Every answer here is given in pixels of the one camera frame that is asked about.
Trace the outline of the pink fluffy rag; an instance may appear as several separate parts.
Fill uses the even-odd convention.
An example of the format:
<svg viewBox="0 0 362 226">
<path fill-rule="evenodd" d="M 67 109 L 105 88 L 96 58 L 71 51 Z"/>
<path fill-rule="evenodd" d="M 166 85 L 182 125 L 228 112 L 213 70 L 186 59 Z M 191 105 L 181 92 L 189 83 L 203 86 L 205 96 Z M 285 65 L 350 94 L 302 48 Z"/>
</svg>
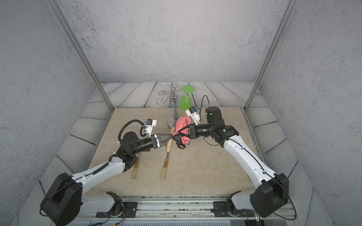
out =
<svg viewBox="0 0 362 226">
<path fill-rule="evenodd" d="M 189 126 L 191 125 L 191 118 L 185 116 L 180 118 L 175 127 L 175 132 L 173 133 L 173 140 L 176 141 L 176 145 L 180 149 L 185 149 L 186 145 L 190 143 L 189 137 Z"/>
</svg>

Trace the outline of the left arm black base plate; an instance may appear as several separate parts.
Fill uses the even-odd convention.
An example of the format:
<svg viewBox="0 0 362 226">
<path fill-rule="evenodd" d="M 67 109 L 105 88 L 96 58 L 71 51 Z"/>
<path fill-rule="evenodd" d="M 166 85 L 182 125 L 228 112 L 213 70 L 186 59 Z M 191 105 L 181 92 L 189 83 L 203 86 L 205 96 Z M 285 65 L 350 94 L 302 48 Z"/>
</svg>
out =
<svg viewBox="0 0 362 226">
<path fill-rule="evenodd" d="M 137 202 L 116 202 L 108 212 L 97 212 L 96 218 L 135 218 Z"/>
</svg>

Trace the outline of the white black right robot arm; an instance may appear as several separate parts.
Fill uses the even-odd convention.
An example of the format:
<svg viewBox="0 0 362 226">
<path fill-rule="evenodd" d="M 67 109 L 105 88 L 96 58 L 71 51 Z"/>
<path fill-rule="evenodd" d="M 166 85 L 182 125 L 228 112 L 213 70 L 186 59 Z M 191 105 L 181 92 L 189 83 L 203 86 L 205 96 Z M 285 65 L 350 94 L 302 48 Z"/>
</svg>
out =
<svg viewBox="0 0 362 226">
<path fill-rule="evenodd" d="M 188 109 L 186 114 L 174 124 L 173 140 L 177 147 L 185 149 L 192 139 L 211 137 L 236 159 L 255 187 L 255 191 L 249 195 L 237 191 L 227 197 L 224 210 L 230 216 L 237 217 L 242 210 L 253 210 L 265 218 L 292 203 L 288 177 L 283 173 L 277 174 L 262 162 L 246 145 L 239 132 L 225 124 L 218 107 L 206 108 L 204 124 L 194 107 Z"/>
</svg>

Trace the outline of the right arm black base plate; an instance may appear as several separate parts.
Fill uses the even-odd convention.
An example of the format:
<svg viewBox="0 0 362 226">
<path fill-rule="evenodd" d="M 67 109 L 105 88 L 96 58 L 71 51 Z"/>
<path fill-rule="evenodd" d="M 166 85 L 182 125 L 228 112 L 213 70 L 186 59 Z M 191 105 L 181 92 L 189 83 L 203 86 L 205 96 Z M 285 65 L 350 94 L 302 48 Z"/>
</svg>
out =
<svg viewBox="0 0 362 226">
<path fill-rule="evenodd" d="M 254 212 L 252 210 L 246 210 L 246 209 L 238 210 L 231 203 L 227 201 L 213 202 L 213 208 L 210 211 L 217 218 L 225 218 L 225 217 L 250 218 L 254 216 Z"/>
</svg>

